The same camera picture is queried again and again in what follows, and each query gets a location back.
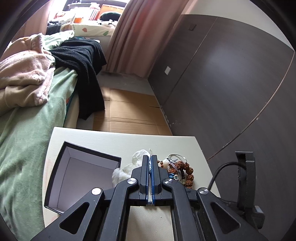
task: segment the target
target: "dark green cushion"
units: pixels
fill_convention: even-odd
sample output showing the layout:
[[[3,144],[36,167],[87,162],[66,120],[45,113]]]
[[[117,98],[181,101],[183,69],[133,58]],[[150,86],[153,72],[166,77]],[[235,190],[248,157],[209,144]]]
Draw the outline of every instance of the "dark green cushion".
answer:
[[[112,19],[113,21],[118,21],[120,16],[121,16],[121,14],[118,12],[104,12],[100,16],[100,20],[109,21],[110,19]]]

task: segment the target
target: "triangular cutout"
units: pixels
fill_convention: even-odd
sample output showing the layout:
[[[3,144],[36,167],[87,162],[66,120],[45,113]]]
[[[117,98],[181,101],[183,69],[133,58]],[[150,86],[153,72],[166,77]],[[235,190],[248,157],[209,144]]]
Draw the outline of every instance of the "triangular cutout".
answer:
[[[59,224],[59,227],[71,234],[76,234],[88,208],[89,203],[83,203],[78,209],[62,221]]]
[[[211,207],[216,215],[222,233],[228,234],[240,227],[239,223],[226,213],[219,205],[212,202]]]

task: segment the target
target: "metal pivot bolt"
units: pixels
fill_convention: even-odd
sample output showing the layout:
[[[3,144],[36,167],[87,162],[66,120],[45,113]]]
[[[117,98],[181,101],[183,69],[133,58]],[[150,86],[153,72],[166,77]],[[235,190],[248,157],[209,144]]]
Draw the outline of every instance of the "metal pivot bolt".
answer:
[[[135,179],[135,178],[128,179],[128,184],[135,184],[136,182],[137,182],[137,179]]]
[[[93,195],[99,195],[99,194],[101,193],[101,189],[100,189],[100,188],[94,188],[94,189],[91,191],[91,193],[92,193]]]
[[[163,180],[163,182],[165,183],[165,184],[170,184],[170,183],[173,183],[173,179],[171,179],[171,178],[166,178],[166,179],[164,179]]]
[[[207,195],[209,193],[209,190],[207,190],[206,188],[200,188],[198,189],[198,191],[202,195]]]

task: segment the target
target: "light green cloth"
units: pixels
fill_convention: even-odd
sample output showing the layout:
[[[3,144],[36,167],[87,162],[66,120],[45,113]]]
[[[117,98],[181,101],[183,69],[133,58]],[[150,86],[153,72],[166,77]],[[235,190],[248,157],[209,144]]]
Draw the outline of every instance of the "light green cloth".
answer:
[[[74,30],[67,30],[52,35],[45,35],[43,37],[43,43],[45,45],[45,50],[51,50],[60,46],[66,40],[74,37]]]
[[[44,161],[53,128],[63,126],[76,76],[75,70],[56,69],[47,103],[0,117],[0,212],[18,241],[29,241],[44,229]]]

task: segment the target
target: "black box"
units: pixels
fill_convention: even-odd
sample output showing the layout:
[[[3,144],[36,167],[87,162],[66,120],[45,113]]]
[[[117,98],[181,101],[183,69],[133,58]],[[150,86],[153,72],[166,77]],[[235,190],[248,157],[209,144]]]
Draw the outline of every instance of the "black box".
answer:
[[[112,188],[112,173],[120,163],[120,157],[64,142],[49,179],[44,206],[63,214],[93,188]]]

